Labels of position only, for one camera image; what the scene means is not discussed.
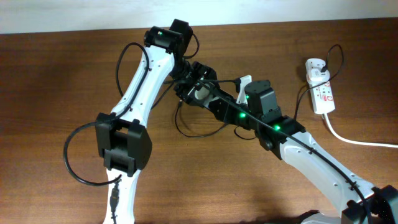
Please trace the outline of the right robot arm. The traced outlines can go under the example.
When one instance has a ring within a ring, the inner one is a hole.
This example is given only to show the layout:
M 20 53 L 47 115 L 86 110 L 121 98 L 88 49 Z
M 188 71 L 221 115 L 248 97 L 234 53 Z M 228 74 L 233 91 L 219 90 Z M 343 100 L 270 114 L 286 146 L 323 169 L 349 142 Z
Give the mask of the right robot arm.
M 397 189 L 376 187 L 327 153 L 300 123 L 282 115 L 269 81 L 236 81 L 242 103 L 220 83 L 180 80 L 175 91 L 182 101 L 208 109 L 226 124 L 254 130 L 265 150 L 300 171 L 339 213 L 328 217 L 311 210 L 300 223 L 397 223 Z

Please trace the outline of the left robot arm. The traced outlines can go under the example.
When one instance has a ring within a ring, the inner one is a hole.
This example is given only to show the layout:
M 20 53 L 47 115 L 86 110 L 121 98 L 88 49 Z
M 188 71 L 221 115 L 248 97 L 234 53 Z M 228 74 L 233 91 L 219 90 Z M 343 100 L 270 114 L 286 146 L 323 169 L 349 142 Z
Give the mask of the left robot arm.
M 134 198 L 141 171 L 152 152 L 147 131 L 155 98 L 167 78 L 188 72 L 185 52 L 193 36 L 189 23 L 175 19 L 169 29 L 145 33 L 140 64 L 110 114 L 97 117 L 96 137 L 109 180 L 105 223 L 134 223 Z

